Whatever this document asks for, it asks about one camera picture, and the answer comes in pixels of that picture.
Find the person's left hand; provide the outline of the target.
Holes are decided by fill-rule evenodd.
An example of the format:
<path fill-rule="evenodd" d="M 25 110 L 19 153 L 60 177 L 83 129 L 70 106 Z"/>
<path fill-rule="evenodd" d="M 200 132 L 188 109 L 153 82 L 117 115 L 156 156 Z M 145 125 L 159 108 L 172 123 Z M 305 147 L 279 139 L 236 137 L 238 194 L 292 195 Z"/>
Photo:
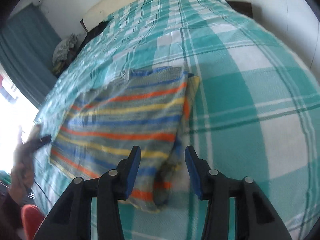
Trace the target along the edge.
<path fill-rule="evenodd" d="M 16 163 L 11 170 L 9 195 L 17 204 L 21 204 L 34 184 L 34 166 L 31 160 Z"/>

